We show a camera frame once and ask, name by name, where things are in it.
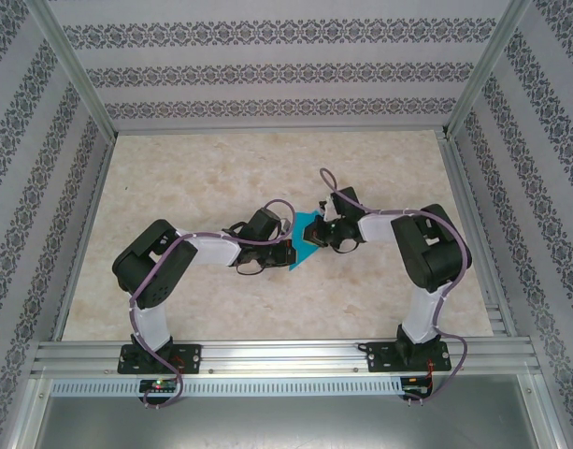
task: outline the aluminum frame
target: aluminum frame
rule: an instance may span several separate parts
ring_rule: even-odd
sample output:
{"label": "aluminum frame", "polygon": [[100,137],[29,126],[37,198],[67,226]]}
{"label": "aluminum frame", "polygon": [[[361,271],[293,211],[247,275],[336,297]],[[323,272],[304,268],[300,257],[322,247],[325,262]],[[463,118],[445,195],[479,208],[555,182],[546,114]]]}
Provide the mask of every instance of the aluminum frame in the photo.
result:
{"label": "aluminum frame", "polygon": [[466,115],[471,110],[473,103],[480,94],[481,88],[494,69],[502,50],[509,42],[512,33],[519,24],[521,17],[531,4],[528,0],[509,0],[506,10],[500,17],[498,25],[495,27],[492,37],[481,54],[480,60],[475,65],[475,69],[469,77],[466,87],[460,98],[454,105],[451,117],[446,123],[447,137],[454,137],[463,126]]}
{"label": "aluminum frame", "polygon": [[70,45],[70,41],[65,35],[62,26],[51,11],[49,2],[47,0],[26,0],[25,3],[74,84],[80,98],[87,106],[89,112],[91,112],[101,133],[108,142],[113,144],[118,132],[106,111],[103,101],[101,101],[99,94],[93,87],[86,70],[72,49],[72,45]]}
{"label": "aluminum frame", "polygon": [[441,125],[433,124],[392,124],[392,125],[357,125],[357,126],[234,126],[234,127],[195,127],[195,128],[159,128],[159,129],[124,129],[118,136],[167,136],[190,134],[271,134],[271,133],[363,133],[379,131],[434,131],[442,129]]}
{"label": "aluminum frame", "polygon": [[[359,340],[193,341],[202,345],[200,374],[188,379],[358,379],[420,376],[424,372],[370,373]],[[458,363],[462,345],[446,340],[452,364]],[[459,375],[513,374],[537,443],[542,448],[565,448],[560,424],[543,382],[535,349],[528,337],[467,338],[469,353]],[[121,375],[116,371],[120,349],[127,342],[42,342],[36,351],[21,410],[8,448],[36,446],[56,379],[150,379],[146,375]],[[447,372],[434,373],[438,377]]]}
{"label": "aluminum frame", "polygon": [[516,337],[518,333],[510,313],[510,307],[498,278],[488,240],[485,238],[485,231],[481,224],[475,198],[470,194],[471,189],[456,144],[446,138],[443,133],[437,134],[437,141],[451,183],[452,195],[466,233],[467,244],[471,248],[475,260],[474,266],[486,307],[488,304],[498,306],[507,335]]}

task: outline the black plastic bracket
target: black plastic bracket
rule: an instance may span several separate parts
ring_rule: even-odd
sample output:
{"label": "black plastic bracket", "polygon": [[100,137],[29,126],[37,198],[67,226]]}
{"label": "black plastic bracket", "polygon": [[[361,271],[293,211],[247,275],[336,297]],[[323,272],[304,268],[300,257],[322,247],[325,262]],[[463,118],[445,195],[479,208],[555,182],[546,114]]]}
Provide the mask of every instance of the black plastic bracket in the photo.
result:
{"label": "black plastic bracket", "polygon": [[427,371],[430,361],[433,371],[452,369],[448,345],[439,336],[423,344],[409,343],[402,326],[396,341],[370,341],[357,347],[366,353],[369,372]]}
{"label": "black plastic bracket", "polygon": [[[339,192],[353,201],[359,202],[359,198],[352,187],[345,187]],[[332,194],[331,197],[336,213],[341,218],[326,222],[322,215],[316,216],[313,223],[309,224],[303,231],[303,240],[320,248],[331,246],[337,253],[342,253],[339,250],[340,245],[346,239],[354,240],[356,246],[365,242],[359,231],[358,222],[366,215],[366,212],[336,194]],[[325,210],[326,204],[326,201],[320,201],[320,209]]]}
{"label": "black plastic bracket", "polygon": [[[124,344],[118,362],[119,374],[171,374],[145,351],[131,336],[133,343]],[[172,339],[157,351],[157,355],[169,362],[182,374],[198,374],[201,365],[200,344],[174,344]]]}

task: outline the white label strip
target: white label strip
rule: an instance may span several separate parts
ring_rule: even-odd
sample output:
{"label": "white label strip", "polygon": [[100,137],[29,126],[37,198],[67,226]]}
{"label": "white label strip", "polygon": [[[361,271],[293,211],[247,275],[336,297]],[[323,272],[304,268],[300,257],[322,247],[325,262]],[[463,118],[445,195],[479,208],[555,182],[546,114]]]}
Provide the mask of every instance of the white label strip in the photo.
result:
{"label": "white label strip", "polygon": [[[57,379],[52,398],[125,398],[139,396],[141,379]],[[186,397],[293,397],[401,395],[400,377],[303,379],[185,379]],[[171,397],[172,393],[150,393]]]}

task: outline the enclosure wall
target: enclosure wall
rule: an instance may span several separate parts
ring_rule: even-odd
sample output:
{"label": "enclosure wall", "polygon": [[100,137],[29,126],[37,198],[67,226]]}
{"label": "enclosure wall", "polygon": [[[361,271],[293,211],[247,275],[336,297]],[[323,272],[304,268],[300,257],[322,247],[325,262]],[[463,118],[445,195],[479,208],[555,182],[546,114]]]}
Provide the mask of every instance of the enclosure wall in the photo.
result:
{"label": "enclosure wall", "polygon": [[0,442],[55,327],[110,145],[25,4],[0,1]]}
{"label": "enclosure wall", "polygon": [[573,447],[573,1],[529,6],[456,145]]}
{"label": "enclosure wall", "polygon": [[443,125],[508,0],[52,1],[120,131]]}

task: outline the robotic arm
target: robotic arm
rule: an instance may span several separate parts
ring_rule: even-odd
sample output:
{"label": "robotic arm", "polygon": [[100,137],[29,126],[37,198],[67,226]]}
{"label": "robotic arm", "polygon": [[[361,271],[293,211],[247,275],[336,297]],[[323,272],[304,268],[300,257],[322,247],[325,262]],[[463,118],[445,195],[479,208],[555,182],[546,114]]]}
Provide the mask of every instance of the robotic arm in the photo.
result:
{"label": "robotic arm", "polygon": [[[136,299],[135,320],[139,340],[166,361],[172,359],[174,345],[167,328],[165,300],[190,266],[221,265],[237,269],[256,261],[263,270],[295,263],[296,251],[289,239],[272,244],[255,244],[268,242],[273,235],[284,236],[290,226],[288,221],[285,222],[282,224],[282,220],[271,210],[261,208],[247,223],[241,222],[213,233],[213,237],[209,233],[201,233],[181,241]],[[169,245],[186,234],[186,231],[174,228],[166,220],[151,224],[118,256],[112,266],[120,288],[132,295],[155,266],[151,254],[165,253]],[[122,350],[125,363],[121,362],[120,370],[124,369],[126,373],[159,370],[160,366],[138,343],[135,335],[132,340],[131,347]]]}
{"label": "robotic arm", "polygon": [[[355,242],[351,251],[359,244],[372,241],[398,244],[405,269],[414,284],[410,311],[398,327],[395,351],[382,354],[382,360],[374,362],[374,367],[386,367],[381,370],[424,368],[431,357],[435,358],[435,353],[445,351],[439,344],[434,316],[444,291],[461,272],[463,258],[459,243],[446,227],[424,215],[367,212],[355,206],[359,202],[352,187],[339,192],[341,195],[332,193],[326,201],[320,202],[323,214],[315,217],[305,229],[304,239],[320,247],[330,246],[337,253],[343,253],[340,247],[348,239]],[[422,211],[439,217],[454,228],[438,204]],[[467,267],[470,267],[470,252],[465,248]]]}

